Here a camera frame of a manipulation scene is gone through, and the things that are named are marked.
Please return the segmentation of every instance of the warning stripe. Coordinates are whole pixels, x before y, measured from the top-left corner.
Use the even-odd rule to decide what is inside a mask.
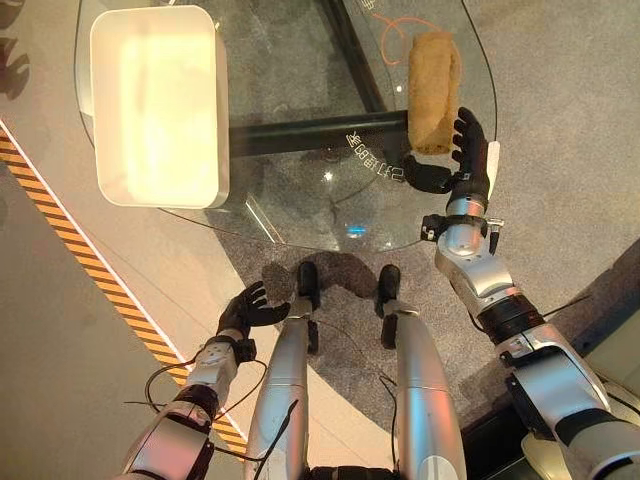
[[[167,345],[162,335],[137,307],[135,300],[118,283],[118,280],[114,278],[96,252],[78,232],[65,212],[60,208],[57,200],[49,193],[47,187],[40,182],[30,165],[2,128],[0,128],[0,160],[7,165],[11,174],[18,180],[27,196],[44,215],[67,249],[75,256],[84,271],[93,279],[96,286],[102,290],[106,298],[120,313],[125,323],[133,330],[133,333],[142,341],[155,359],[166,366],[181,363],[173,349]],[[181,386],[186,383],[189,376],[189,371],[184,367],[171,368],[168,373]],[[246,453],[246,441],[226,418],[216,420],[213,424],[213,429],[227,442],[230,450]]]

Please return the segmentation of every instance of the sponge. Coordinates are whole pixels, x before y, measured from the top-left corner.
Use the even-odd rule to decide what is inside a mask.
[[[409,142],[424,155],[451,151],[458,111],[460,54],[449,32],[413,38],[409,54]]]

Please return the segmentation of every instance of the orange string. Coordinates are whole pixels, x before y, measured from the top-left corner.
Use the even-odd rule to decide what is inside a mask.
[[[403,51],[406,51],[406,40],[407,39],[406,39],[406,35],[402,31],[402,29],[398,28],[398,24],[400,24],[400,23],[420,23],[422,25],[426,25],[427,27],[432,28],[432,29],[437,30],[437,31],[441,31],[442,30],[436,24],[431,23],[431,22],[429,22],[427,20],[423,20],[421,18],[417,18],[417,17],[400,17],[400,18],[396,18],[395,20],[389,20],[388,18],[380,15],[379,13],[374,13],[373,16],[375,18],[377,18],[378,20],[382,20],[383,22],[385,22],[387,24],[387,27],[384,29],[384,31],[382,32],[382,35],[380,37],[380,53],[382,54],[382,60],[387,65],[398,65],[403,60],[403,59],[400,59],[400,60],[389,60],[387,58],[387,51],[386,51],[385,45],[386,45],[386,41],[387,41],[387,34],[389,33],[389,30],[391,28],[393,28],[400,35],[400,38],[402,39],[402,49],[403,49]]]

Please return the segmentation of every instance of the glass table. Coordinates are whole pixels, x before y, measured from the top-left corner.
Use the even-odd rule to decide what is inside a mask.
[[[445,196],[403,181],[408,52],[414,34],[454,34],[460,104],[496,131],[490,72],[463,5],[452,0],[82,0],[76,32],[78,105],[92,135],[89,31],[103,11],[196,4],[228,58],[231,190],[216,209],[165,210],[273,243],[388,251],[420,239]],[[454,168],[448,156],[419,162]]]

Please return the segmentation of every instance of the white plastic bin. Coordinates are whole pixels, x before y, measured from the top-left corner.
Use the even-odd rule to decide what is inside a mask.
[[[112,10],[91,29],[98,184],[123,206],[204,208],[229,193],[224,45],[196,6]]]

